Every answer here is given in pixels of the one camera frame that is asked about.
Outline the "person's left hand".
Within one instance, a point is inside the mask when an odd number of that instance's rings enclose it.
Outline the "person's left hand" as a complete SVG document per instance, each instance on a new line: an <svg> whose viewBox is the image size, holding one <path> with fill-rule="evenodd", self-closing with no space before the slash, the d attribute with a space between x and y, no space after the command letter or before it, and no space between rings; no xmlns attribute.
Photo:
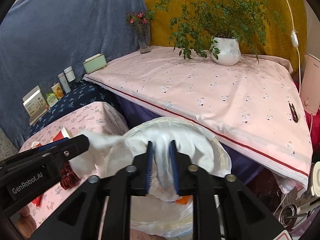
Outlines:
<svg viewBox="0 0 320 240"><path fill-rule="evenodd" d="M16 228L23 237L29 239L37 229L36 222L30 215L29 206L21 208L18 213L20 217L16 222Z"/></svg>

